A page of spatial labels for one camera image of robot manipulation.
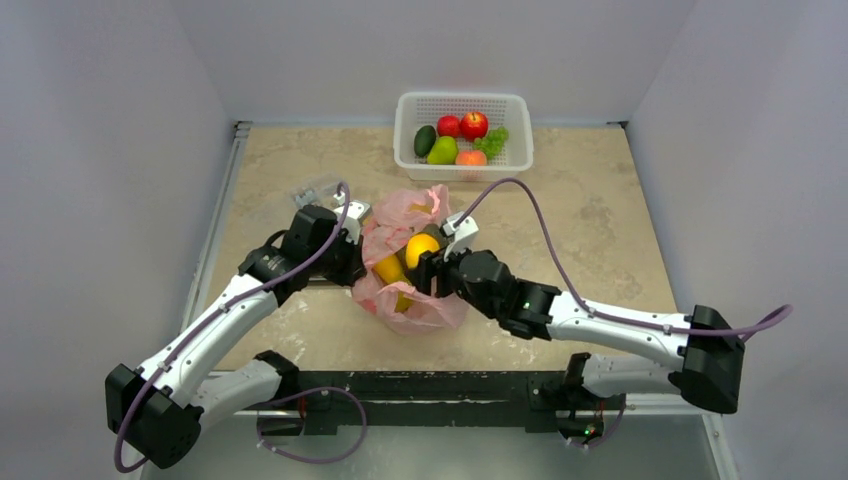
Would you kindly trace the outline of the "fake peach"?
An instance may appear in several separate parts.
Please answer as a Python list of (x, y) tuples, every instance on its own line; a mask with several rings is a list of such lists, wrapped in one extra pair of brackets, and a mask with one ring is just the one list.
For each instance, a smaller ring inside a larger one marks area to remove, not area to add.
[(482, 167), (488, 164), (488, 158), (480, 150), (460, 151), (455, 158), (454, 164), (467, 167)]

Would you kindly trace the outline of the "pink printed plastic bag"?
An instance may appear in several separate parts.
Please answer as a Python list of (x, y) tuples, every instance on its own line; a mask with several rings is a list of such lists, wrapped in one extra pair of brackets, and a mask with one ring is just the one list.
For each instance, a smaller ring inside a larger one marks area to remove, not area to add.
[(417, 253), (443, 246), (438, 227), (451, 214), (447, 186), (400, 189), (374, 207), (366, 221), (362, 259), (366, 275), (352, 288), (352, 298), (394, 332), (423, 334), (462, 325), (469, 306), (459, 297), (425, 295), (412, 285), (410, 242)]

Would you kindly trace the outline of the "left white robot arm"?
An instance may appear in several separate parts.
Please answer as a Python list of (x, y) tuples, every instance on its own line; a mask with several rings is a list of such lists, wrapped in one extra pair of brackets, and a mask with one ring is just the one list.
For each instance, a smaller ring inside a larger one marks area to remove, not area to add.
[(121, 473), (146, 462), (169, 468), (224, 417), (254, 405), (297, 405), (299, 368), (268, 350), (244, 367), (210, 373), (239, 340), (313, 277), (351, 287), (365, 273), (361, 230), (367, 204), (334, 210), (300, 208), (289, 228), (272, 234), (241, 263), (202, 316), (158, 353), (131, 369), (116, 366), (105, 380), (107, 423), (116, 434), (113, 460)]

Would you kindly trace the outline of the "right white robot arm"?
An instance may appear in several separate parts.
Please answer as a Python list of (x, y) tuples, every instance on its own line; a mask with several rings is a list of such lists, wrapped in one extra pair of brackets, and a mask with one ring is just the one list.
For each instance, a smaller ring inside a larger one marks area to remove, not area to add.
[(555, 286), (513, 275), (489, 250), (423, 253), (410, 280), (421, 293), (457, 296), (515, 337), (618, 350), (616, 357), (571, 359), (561, 392), (573, 406), (619, 394), (669, 393), (713, 413), (738, 410), (745, 344), (711, 307), (655, 314), (576, 301)]

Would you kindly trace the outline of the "yellow orange fake fruit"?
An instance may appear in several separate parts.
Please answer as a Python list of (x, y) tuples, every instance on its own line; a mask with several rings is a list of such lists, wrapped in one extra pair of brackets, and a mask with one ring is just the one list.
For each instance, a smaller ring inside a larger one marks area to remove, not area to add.
[(407, 242), (404, 262), (408, 269), (414, 270), (418, 267), (420, 256), (424, 253), (438, 252), (441, 249), (439, 241), (427, 233), (413, 235)]

